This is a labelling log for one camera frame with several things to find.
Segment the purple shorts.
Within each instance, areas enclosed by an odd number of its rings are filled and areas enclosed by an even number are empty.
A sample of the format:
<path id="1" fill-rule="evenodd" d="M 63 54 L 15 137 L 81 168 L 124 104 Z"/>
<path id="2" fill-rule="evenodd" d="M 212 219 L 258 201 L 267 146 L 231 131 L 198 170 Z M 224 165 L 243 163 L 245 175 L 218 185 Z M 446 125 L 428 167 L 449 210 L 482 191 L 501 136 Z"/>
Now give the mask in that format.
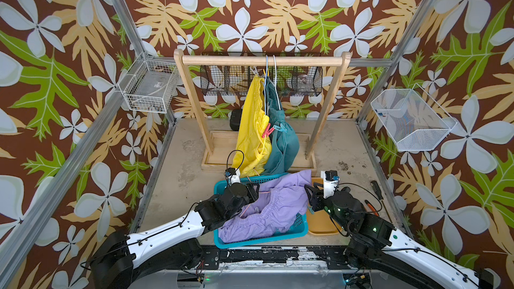
<path id="1" fill-rule="evenodd" d="M 260 191 L 271 191 L 269 204 L 259 214 L 244 219 L 238 214 L 219 229 L 219 237 L 225 243 L 232 243 L 267 238 L 277 231 L 285 233 L 293 225 L 297 214 L 306 214 L 308 199 L 304 186 L 310 184 L 310 170 L 261 183 Z"/>

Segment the yellow shorts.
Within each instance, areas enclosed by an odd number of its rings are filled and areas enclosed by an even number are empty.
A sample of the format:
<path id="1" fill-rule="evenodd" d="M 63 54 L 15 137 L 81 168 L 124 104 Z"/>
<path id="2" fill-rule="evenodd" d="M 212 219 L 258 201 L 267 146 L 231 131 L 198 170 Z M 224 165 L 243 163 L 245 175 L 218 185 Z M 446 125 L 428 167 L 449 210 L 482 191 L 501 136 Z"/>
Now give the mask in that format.
<path id="1" fill-rule="evenodd" d="M 271 153 L 270 138 L 262 138 L 265 128 L 270 123 L 269 116 L 264 112 L 263 90 L 264 79 L 255 76 L 243 105 L 236 143 L 237 151 L 232 163 L 233 168 L 240 170 L 241 178 L 262 175 Z"/>

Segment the pink clothespin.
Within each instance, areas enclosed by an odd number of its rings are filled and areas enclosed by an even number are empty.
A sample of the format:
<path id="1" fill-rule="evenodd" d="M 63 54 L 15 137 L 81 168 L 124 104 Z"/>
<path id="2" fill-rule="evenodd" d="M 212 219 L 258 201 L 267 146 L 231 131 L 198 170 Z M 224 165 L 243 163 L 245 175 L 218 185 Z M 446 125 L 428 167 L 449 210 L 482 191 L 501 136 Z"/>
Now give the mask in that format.
<path id="1" fill-rule="evenodd" d="M 269 123 L 262 134 L 262 138 L 264 139 L 266 137 L 269 137 L 274 132 L 274 130 L 275 127 Z"/>

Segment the pink wire hanger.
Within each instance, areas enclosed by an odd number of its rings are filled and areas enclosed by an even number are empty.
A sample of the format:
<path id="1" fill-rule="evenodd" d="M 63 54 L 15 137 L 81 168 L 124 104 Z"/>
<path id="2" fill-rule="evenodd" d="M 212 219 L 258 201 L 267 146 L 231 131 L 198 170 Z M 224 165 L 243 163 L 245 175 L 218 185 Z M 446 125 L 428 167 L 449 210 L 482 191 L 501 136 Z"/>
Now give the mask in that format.
<path id="1" fill-rule="evenodd" d="M 270 195 L 271 191 L 260 191 L 257 201 L 247 205 L 239 217 L 244 219 L 249 215 L 259 214 L 269 204 Z"/>

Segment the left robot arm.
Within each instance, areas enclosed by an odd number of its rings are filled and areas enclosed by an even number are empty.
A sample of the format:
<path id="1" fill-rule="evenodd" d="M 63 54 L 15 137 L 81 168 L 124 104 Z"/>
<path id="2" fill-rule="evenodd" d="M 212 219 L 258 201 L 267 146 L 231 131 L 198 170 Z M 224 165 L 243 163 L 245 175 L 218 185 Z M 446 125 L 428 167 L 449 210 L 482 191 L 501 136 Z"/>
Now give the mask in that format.
<path id="1" fill-rule="evenodd" d="M 258 200 L 259 185 L 234 183 L 223 194 L 191 206 L 183 217 L 141 234 L 115 232 L 86 263 L 96 288 L 128 288 L 132 272 L 181 242 L 217 230 Z"/>

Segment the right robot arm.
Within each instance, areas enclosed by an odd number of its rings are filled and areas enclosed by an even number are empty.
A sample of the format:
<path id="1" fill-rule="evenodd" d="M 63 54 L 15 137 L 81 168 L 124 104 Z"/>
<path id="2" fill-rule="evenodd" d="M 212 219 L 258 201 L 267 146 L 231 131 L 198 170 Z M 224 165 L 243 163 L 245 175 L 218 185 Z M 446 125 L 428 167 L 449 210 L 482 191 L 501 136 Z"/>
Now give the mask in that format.
<path id="1" fill-rule="evenodd" d="M 415 288 L 493 288 L 494 276 L 454 263 L 408 237 L 385 219 L 367 211 L 349 188 L 334 191 L 306 186 L 313 211 L 324 211 L 348 234 L 344 262 L 358 270 L 377 270 Z"/>

